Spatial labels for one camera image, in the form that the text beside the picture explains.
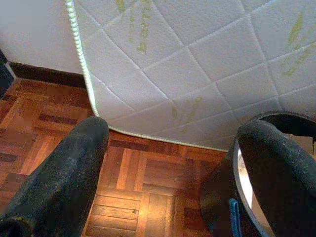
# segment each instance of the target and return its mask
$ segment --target dark baseboard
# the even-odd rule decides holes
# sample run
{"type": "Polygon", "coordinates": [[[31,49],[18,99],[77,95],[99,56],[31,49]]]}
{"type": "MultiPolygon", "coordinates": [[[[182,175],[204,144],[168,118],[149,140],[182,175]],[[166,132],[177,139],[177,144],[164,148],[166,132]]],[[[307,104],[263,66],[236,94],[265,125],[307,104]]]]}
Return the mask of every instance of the dark baseboard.
{"type": "Polygon", "coordinates": [[[22,63],[10,62],[9,64],[15,75],[19,78],[85,88],[84,78],[81,74],[41,68],[22,63]]]}

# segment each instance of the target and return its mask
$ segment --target blue plastic piece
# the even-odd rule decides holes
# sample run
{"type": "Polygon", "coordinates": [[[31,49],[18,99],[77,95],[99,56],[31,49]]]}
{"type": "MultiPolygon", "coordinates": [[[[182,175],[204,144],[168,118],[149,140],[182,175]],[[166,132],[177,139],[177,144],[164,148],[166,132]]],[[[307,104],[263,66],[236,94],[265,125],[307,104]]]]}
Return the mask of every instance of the blue plastic piece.
{"type": "Polygon", "coordinates": [[[231,227],[233,236],[242,237],[238,201],[236,201],[233,198],[229,199],[229,210],[231,216],[231,227]]]}

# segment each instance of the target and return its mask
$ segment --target white mattress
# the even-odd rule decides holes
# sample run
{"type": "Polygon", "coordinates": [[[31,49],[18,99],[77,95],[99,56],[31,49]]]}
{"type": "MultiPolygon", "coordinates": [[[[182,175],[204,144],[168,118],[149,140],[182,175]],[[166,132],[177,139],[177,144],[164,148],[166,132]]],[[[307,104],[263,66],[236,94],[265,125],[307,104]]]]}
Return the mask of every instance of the white mattress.
{"type": "Polygon", "coordinates": [[[111,128],[227,149],[270,110],[316,110],[316,0],[65,0],[111,128]]]}

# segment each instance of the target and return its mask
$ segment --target mattress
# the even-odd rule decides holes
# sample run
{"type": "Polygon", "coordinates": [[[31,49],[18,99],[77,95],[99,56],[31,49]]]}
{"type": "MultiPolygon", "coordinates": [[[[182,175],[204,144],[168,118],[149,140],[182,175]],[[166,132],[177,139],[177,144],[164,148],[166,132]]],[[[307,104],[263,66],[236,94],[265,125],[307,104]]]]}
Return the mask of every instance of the mattress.
{"type": "Polygon", "coordinates": [[[315,0],[65,0],[111,129],[226,150],[271,110],[316,110],[315,0]]]}

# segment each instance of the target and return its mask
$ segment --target parquet tile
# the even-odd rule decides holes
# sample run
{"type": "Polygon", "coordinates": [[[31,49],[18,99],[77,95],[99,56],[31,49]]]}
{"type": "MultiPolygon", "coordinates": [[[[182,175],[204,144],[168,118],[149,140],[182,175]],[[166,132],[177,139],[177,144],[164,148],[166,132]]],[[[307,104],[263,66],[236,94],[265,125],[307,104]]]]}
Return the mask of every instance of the parquet tile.
{"type": "MultiPolygon", "coordinates": [[[[0,100],[0,210],[79,122],[85,89],[17,79],[0,100]]],[[[209,237],[200,185],[224,152],[110,132],[85,237],[209,237]]]]}

